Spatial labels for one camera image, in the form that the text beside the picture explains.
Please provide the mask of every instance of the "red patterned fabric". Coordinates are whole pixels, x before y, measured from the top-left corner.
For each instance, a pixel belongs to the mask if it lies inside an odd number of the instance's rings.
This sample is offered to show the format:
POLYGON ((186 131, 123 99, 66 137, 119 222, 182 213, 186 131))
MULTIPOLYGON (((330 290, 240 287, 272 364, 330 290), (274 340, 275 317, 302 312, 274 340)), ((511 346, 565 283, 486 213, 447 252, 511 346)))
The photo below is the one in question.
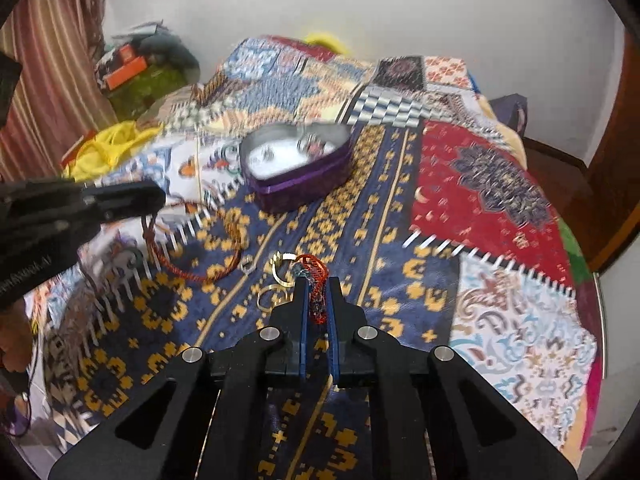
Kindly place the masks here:
POLYGON ((279 44, 291 46, 304 54, 307 54, 319 61, 329 61, 335 57, 335 52, 320 45, 311 45, 303 41, 292 40, 291 38, 283 38, 282 36, 267 36, 270 40, 277 41, 279 44))
POLYGON ((425 124, 412 229, 515 259, 573 286, 557 216, 512 156, 461 126, 425 124))

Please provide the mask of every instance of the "patchwork quilt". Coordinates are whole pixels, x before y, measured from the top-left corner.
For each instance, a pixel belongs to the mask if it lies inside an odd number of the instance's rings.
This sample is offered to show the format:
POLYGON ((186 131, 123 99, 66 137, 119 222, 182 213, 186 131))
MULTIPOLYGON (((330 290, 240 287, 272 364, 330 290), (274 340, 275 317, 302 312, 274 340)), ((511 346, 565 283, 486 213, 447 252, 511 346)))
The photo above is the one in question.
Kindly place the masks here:
MULTIPOLYGON (((557 213, 518 163, 522 146, 482 113, 464 63, 360 62, 270 36, 243 41, 219 74, 209 100, 172 100, 163 133, 100 183, 162 186, 159 240, 198 274, 228 262, 232 243, 210 212, 233 212, 256 268, 199 286, 148 255, 139 220, 106 226, 82 256, 98 294, 74 267, 37 295, 61 449, 184 348, 228 348, 267 325, 256 297, 273 283, 276 250, 318 256, 368 322, 403 344, 452 346, 555 446, 581 437, 597 345, 577 315, 574 266, 557 213), (239 169, 241 138, 315 120, 353 127, 352 177, 297 211, 260 211, 239 169), (181 199, 207 210, 171 207, 181 199)), ((333 384, 324 327, 312 324, 312 340, 305 384, 270 392, 256 478, 369 479, 367 393, 333 384)))

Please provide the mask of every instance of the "curtain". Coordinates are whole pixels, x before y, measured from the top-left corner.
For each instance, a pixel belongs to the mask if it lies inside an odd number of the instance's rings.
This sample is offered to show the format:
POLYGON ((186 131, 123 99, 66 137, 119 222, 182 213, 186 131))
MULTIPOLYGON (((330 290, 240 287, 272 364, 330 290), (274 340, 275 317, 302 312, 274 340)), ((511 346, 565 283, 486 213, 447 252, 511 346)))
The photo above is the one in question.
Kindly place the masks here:
POLYGON ((60 174, 65 152, 88 131, 116 122, 94 79, 104 0, 20 0, 0 29, 0 50, 22 75, 0 130, 0 174, 60 174))

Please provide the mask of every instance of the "gold bangle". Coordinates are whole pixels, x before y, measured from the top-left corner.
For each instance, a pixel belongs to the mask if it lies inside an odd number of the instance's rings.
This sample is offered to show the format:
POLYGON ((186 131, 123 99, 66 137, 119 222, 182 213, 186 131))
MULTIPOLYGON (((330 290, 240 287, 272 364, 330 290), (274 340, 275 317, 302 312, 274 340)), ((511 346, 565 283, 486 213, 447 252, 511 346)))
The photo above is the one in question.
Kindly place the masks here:
POLYGON ((275 307, 280 306, 283 303, 287 303, 290 300, 291 300, 290 294, 287 292, 287 289, 284 288, 282 285, 274 283, 273 285, 265 286, 265 287, 261 288, 260 291, 258 291, 258 299, 257 299, 256 303, 258 304, 258 309, 261 312, 264 312, 265 314, 270 314, 271 311, 275 307), (271 307, 262 306, 260 304, 260 299, 262 298, 262 296, 267 292, 270 292, 270 291, 274 291, 275 292, 276 290, 284 292, 284 299, 280 303, 277 303, 277 304, 275 304, 274 306, 271 306, 271 307))
POLYGON ((282 254, 280 251, 277 251, 270 259, 269 263, 271 264, 271 273, 273 274, 273 279, 276 280, 280 285, 286 288, 292 288, 296 285, 296 282, 285 282, 278 276, 278 269, 282 265, 283 261, 287 260, 289 262, 294 262, 297 256, 291 253, 282 254))

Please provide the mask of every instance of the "white wall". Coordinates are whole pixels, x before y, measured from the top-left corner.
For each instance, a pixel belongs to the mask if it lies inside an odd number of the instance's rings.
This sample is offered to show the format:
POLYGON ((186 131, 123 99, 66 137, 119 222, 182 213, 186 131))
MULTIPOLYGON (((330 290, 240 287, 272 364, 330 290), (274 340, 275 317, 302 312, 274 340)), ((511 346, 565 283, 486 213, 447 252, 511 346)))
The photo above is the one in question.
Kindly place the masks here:
POLYGON ((622 74, 622 62, 625 57, 625 25, 620 18, 616 15, 614 22, 614 38, 613 38, 613 53, 611 57, 611 64, 609 69, 609 76, 604 87, 604 102, 600 108, 600 115, 596 121, 593 135, 587 152, 582 160, 587 165, 591 164, 593 157, 602 140, 607 125, 609 124, 609 118, 613 111, 613 105, 616 103, 616 97, 618 96, 618 86, 620 85, 620 75, 622 74))
POLYGON ((363 59, 462 57, 489 98, 529 99, 527 136, 575 156, 603 129, 616 35, 606 0, 108 0, 107 10, 107 35, 163 18, 203 78, 247 36, 326 31, 363 59))

